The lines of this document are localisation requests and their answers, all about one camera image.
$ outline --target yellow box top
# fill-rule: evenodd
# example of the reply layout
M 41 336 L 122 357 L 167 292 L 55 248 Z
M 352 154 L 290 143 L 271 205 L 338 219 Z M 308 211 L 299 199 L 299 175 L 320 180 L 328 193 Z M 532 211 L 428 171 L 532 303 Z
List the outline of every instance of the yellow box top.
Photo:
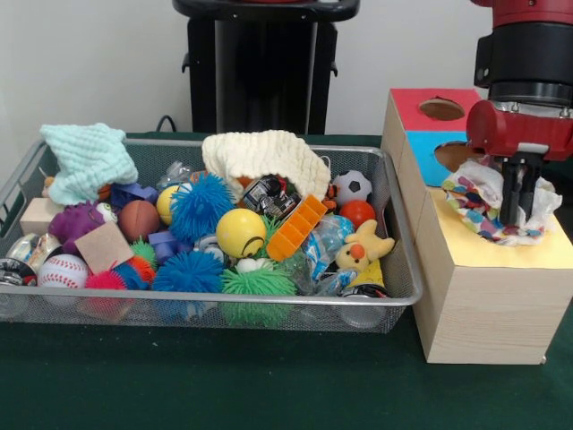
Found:
M 457 266 L 573 269 L 573 245 L 555 217 L 552 217 L 553 225 L 539 245 L 496 245 L 478 236 L 460 221 L 441 189 L 431 189 L 430 196 L 449 253 Z

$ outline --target circular hole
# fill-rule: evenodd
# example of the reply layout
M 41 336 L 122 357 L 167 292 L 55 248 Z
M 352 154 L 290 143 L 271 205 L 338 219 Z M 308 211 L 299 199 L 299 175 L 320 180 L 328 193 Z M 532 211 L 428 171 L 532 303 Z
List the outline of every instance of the circular hole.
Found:
M 457 172 L 459 167 L 469 159 L 479 159 L 483 156 L 466 142 L 448 142 L 434 150 L 438 162 L 450 172 Z
M 466 115 L 466 111 L 455 101 L 436 97 L 420 104 L 420 110 L 431 119 L 455 121 Z

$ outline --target purple spiky toy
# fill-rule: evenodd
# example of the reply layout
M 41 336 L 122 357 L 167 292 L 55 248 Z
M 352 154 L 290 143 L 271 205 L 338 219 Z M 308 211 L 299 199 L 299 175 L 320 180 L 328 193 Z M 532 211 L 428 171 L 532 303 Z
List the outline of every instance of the purple spiky toy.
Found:
M 79 203 L 66 206 L 58 213 L 47 228 L 48 233 L 57 237 L 66 254 L 78 255 L 76 239 L 87 235 L 91 230 L 103 226 L 108 221 L 117 222 L 117 216 L 107 203 Z

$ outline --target green spiky ball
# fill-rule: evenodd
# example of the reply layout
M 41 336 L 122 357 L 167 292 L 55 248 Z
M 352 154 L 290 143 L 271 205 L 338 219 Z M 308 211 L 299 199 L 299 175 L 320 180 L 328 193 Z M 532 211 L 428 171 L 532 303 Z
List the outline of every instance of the green spiky ball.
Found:
M 263 267 L 257 271 L 223 272 L 223 292 L 263 296 L 293 296 L 295 283 L 279 268 Z M 221 310 L 230 325 L 277 328 L 288 317 L 292 305 L 259 303 L 222 303 Z
M 269 217 L 261 217 L 262 222 L 265 223 L 265 228 L 267 229 L 267 237 L 265 238 L 265 245 L 259 250 L 259 252 L 254 255 L 253 258 L 269 258 L 269 254 L 267 254 L 267 245 L 269 244 L 270 238 L 273 237 L 277 230 L 282 225 L 282 221 L 278 221 L 275 218 Z
M 133 242 L 131 245 L 132 251 L 135 255 L 140 256 L 146 262 L 151 264 L 151 267 L 154 271 L 158 269 L 158 261 L 155 258 L 155 251 L 153 250 L 153 246 L 143 242 L 143 239 Z

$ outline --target brown ball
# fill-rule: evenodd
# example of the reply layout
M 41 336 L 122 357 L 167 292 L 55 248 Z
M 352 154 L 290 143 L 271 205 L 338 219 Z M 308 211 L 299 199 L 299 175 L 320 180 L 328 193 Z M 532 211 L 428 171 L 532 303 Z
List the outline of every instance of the brown ball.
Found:
M 155 233 L 159 228 L 159 214 L 155 206 L 144 200 L 135 200 L 125 205 L 119 212 L 119 228 L 130 242 Z

